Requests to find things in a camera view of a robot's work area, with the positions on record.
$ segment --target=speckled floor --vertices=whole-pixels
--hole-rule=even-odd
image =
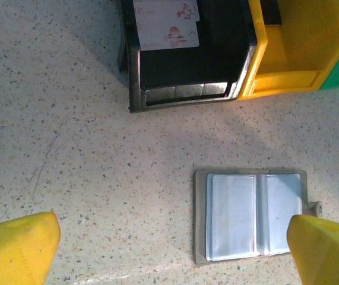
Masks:
[[[46,284],[299,284],[290,255],[196,268],[197,167],[298,167],[339,222],[339,90],[128,113],[116,1],[0,0],[0,221],[54,211]]]

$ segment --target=card holder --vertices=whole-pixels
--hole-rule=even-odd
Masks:
[[[207,176],[206,259],[289,252],[286,233],[302,214],[299,174]]]

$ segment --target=black tray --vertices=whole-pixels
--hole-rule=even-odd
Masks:
[[[199,46],[149,51],[140,51],[133,1],[118,2],[131,113],[238,97],[256,48],[247,0],[198,0]]]

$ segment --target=printed card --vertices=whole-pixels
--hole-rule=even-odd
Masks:
[[[134,8],[142,51],[199,46],[195,13],[186,1],[134,1]]]
[[[198,4],[197,0],[186,0],[180,1],[180,0],[134,0],[134,2],[182,2],[188,5],[188,7],[191,9],[189,12],[189,15],[191,17],[195,17],[195,20],[199,21],[199,12],[198,12]]]

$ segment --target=yellow plastic bin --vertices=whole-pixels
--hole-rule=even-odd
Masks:
[[[254,22],[256,40],[258,41],[258,44],[256,46],[254,56],[252,57],[250,67],[248,69],[248,73],[238,99],[247,99],[248,97],[252,96],[252,93],[254,92],[253,86],[255,82],[255,76],[258,72],[259,65],[262,61],[265,49],[268,44],[260,0],[249,0],[248,2],[250,5],[252,21]]]
[[[267,48],[254,83],[246,85],[254,90],[240,99],[318,90],[339,60],[338,0],[278,0],[278,7],[281,25],[265,25]],[[256,31],[260,21],[254,24]]]

